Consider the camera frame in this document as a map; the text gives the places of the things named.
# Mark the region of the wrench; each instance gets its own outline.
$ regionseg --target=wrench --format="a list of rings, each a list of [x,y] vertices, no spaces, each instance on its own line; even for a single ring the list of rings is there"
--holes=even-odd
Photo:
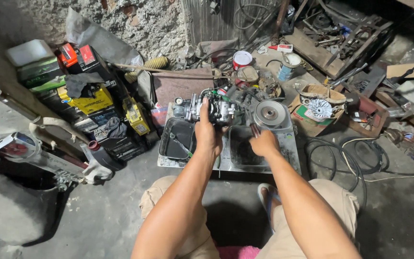
[[[318,47],[320,44],[329,43],[329,42],[333,42],[333,41],[342,41],[344,39],[345,38],[342,35],[340,35],[340,36],[337,36],[336,38],[331,39],[331,40],[316,41],[316,42],[314,42],[314,46]]]

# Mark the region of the person's right hand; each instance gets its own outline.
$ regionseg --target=person's right hand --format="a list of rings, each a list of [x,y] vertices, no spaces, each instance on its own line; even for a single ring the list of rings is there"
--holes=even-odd
[[[251,138],[250,145],[257,156],[262,156],[265,159],[273,154],[281,153],[279,141],[269,130],[263,130],[258,138]]]

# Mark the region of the paint can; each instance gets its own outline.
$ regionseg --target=paint can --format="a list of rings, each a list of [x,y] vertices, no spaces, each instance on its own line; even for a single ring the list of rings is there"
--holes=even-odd
[[[293,76],[295,68],[301,65],[301,57],[295,53],[287,53],[283,56],[281,70],[277,78],[281,81],[290,80]]]
[[[233,55],[233,68],[237,71],[241,67],[250,65],[252,60],[252,55],[247,51],[238,51]]]

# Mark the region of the leg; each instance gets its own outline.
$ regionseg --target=leg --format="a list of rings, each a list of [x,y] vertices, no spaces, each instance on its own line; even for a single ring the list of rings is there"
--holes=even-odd
[[[143,193],[140,209],[142,218],[145,219],[151,209],[162,197],[169,186],[177,179],[176,176],[166,176],[156,180],[153,185]],[[206,226],[207,211],[200,205],[199,213],[196,215],[196,221],[193,225],[193,231],[181,247],[177,258],[183,259],[219,259],[218,250],[216,249],[210,231]]]
[[[332,181],[314,179],[309,181],[314,189],[327,201],[338,215],[346,233],[354,239],[357,227],[356,215],[359,210],[357,197]],[[285,220],[282,205],[272,211],[272,225],[275,233],[260,251],[256,259],[303,259],[305,254],[293,238]]]

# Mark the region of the person's left hand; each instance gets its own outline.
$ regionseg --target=person's left hand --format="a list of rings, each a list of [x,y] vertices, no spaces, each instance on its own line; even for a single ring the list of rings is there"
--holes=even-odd
[[[222,127],[216,131],[208,120],[208,109],[210,108],[207,98],[202,100],[200,110],[200,121],[196,122],[194,132],[196,134],[197,147],[196,150],[203,150],[212,153],[214,158],[220,155],[223,149],[221,137],[228,131],[229,127]]]

